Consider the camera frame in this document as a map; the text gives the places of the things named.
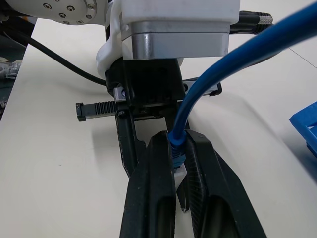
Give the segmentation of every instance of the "black cable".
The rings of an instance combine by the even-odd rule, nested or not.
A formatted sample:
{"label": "black cable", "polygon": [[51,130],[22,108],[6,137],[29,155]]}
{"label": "black cable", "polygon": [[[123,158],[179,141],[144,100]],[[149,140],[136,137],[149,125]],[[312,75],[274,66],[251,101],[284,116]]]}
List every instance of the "black cable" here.
{"label": "black cable", "polygon": [[27,36],[27,35],[23,34],[22,32],[19,32],[17,30],[12,29],[12,28],[6,27],[3,24],[0,24],[0,30],[3,32],[6,32],[9,35],[16,37],[17,39],[21,39],[21,40],[27,42],[31,46],[37,48],[38,50],[40,50],[41,52],[43,52],[47,56],[51,57],[53,60],[56,60],[57,62],[59,62],[60,64],[62,64],[66,68],[70,69],[71,71],[79,74],[80,76],[82,76],[82,77],[84,77],[84,78],[86,78],[94,83],[106,86],[105,80],[97,78],[97,77],[81,70],[80,68],[76,67],[72,63],[65,60],[63,57],[61,57],[58,54],[56,54],[55,52],[51,51],[49,48],[43,46],[41,43],[34,40],[30,36]]}

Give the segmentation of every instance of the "cable connector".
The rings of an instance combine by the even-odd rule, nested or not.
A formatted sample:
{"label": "cable connector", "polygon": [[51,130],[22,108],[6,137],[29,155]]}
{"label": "cable connector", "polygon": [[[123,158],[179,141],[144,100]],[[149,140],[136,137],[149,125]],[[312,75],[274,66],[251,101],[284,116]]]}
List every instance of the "cable connector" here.
{"label": "cable connector", "polygon": [[173,156],[173,167],[180,167],[185,159],[185,142],[186,142],[187,133],[183,131],[182,137],[176,139],[173,135],[173,132],[168,134],[168,139],[170,141],[170,145],[172,148],[172,156]]}
{"label": "cable connector", "polygon": [[230,26],[230,34],[256,35],[273,23],[273,17],[264,12],[240,11],[239,21]]}

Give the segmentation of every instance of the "blue ethernet cable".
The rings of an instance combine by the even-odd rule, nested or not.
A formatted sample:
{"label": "blue ethernet cable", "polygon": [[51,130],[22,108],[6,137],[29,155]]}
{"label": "blue ethernet cable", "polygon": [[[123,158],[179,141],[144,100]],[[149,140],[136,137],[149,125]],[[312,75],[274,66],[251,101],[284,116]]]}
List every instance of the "blue ethernet cable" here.
{"label": "blue ethernet cable", "polygon": [[186,140],[185,125],[194,104],[207,89],[253,63],[315,35],[317,2],[264,30],[208,68],[188,91],[178,110],[174,129],[168,134],[174,166],[185,160],[182,152]]}

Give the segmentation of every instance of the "blue container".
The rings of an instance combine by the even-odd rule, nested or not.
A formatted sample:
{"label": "blue container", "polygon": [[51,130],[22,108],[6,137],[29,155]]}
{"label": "blue container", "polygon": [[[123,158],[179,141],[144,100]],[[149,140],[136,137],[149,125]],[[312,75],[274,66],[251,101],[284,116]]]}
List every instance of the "blue container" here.
{"label": "blue container", "polygon": [[306,140],[307,147],[317,157],[317,102],[294,114],[290,121]]}

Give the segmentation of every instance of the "silver metal housing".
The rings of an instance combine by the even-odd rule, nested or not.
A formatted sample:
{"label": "silver metal housing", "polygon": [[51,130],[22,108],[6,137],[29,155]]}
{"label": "silver metal housing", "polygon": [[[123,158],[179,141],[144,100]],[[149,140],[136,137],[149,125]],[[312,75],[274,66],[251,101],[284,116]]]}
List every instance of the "silver metal housing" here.
{"label": "silver metal housing", "polygon": [[228,52],[230,25],[223,22],[121,21],[125,60],[223,56]]}

